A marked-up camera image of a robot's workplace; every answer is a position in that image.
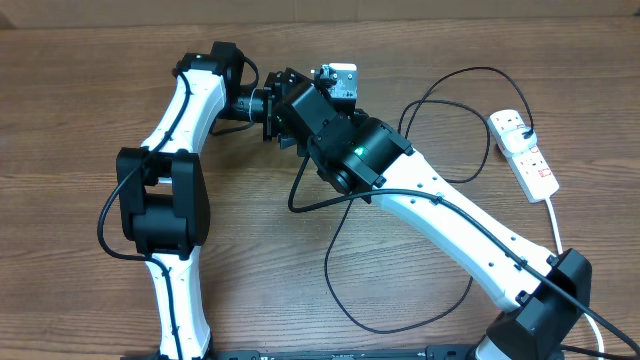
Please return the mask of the white power strip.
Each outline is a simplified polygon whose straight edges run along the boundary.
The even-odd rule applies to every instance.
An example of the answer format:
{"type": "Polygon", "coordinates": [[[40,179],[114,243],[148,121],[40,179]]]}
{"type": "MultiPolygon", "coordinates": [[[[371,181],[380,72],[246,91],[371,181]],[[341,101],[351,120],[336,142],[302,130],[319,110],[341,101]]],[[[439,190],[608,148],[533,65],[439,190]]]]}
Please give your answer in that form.
{"type": "MultiPolygon", "coordinates": [[[[520,114],[512,109],[493,113],[488,124],[500,150],[502,134],[516,128],[530,129],[520,114]]],[[[559,190],[559,183],[537,144],[524,153],[505,158],[530,203],[549,200],[559,190]]]]}

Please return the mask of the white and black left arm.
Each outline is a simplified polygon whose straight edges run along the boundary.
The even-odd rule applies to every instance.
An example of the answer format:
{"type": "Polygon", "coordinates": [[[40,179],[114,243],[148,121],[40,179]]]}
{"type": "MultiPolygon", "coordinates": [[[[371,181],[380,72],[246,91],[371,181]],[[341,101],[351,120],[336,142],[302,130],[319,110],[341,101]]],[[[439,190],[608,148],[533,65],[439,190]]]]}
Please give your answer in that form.
{"type": "Polygon", "coordinates": [[[154,359],[213,356],[199,273],[210,229],[200,153],[217,118],[245,127],[264,122],[285,91],[305,79],[287,69],[263,85],[243,83],[244,68],[254,65],[231,42],[185,54],[172,70],[176,89],[155,130],[117,155],[117,185],[99,215],[97,238],[110,256],[149,270],[161,326],[154,359]]]}

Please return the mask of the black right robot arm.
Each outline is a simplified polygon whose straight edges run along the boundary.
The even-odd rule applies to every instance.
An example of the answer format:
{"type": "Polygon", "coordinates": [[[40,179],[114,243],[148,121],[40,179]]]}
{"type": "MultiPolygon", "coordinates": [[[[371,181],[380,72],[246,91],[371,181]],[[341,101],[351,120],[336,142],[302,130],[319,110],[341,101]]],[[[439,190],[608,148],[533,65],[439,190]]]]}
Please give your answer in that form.
{"type": "Polygon", "coordinates": [[[330,81],[294,71],[276,96],[271,118],[317,166],[338,202],[379,206],[425,235],[464,268],[499,308],[470,349],[474,359],[549,359],[591,316],[592,267],[575,250],[553,253],[503,226],[441,178],[410,143],[353,101],[331,94],[330,81]]]}

